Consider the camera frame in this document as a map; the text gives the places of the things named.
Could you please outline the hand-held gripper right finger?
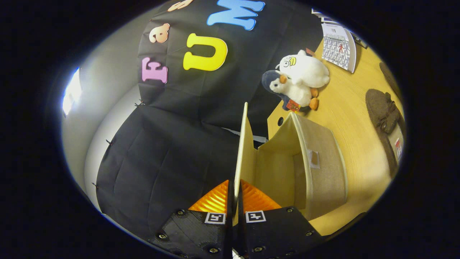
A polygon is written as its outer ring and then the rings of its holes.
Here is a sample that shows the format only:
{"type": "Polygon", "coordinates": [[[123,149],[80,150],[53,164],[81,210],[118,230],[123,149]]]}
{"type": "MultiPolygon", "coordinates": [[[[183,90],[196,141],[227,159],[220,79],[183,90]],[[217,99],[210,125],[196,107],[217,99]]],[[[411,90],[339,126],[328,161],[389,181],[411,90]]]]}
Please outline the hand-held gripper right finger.
{"type": "Polygon", "coordinates": [[[239,246],[246,259],[297,259],[325,241],[296,207],[282,207],[254,185],[240,181],[239,246]]]}

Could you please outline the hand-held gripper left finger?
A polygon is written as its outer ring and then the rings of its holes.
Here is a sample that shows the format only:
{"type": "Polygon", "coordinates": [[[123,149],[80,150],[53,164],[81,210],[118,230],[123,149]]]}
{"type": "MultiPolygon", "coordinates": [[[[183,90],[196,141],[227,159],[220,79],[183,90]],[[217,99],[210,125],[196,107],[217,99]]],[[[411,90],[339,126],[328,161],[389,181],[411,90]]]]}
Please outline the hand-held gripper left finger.
{"type": "Polygon", "coordinates": [[[225,180],[189,209],[177,209],[149,243],[176,259],[232,258],[232,195],[225,180]]]}

